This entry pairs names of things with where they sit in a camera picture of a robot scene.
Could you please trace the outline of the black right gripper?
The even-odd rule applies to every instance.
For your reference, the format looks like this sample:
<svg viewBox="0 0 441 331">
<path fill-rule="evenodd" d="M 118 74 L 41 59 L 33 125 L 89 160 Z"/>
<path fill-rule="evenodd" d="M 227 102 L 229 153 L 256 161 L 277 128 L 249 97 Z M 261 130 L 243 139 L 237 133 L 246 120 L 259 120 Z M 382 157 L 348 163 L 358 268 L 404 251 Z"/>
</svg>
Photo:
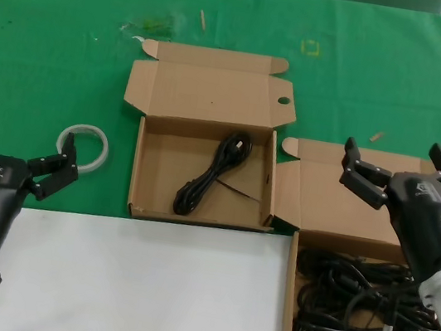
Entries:
<svg viewBox="0 0 441 331">
<path fill-rule="evenodd" d="M 353 137 L 348 138 L 344 150 L 340 183 L 376 210 L 386 203 L 414 280 L 425 282 L 441 271 L 440 144 L 429 150 L 435 168 L 429 175 L 399 172 L 392 177 L 390 171 L 361 160 Z"/>
</svg>

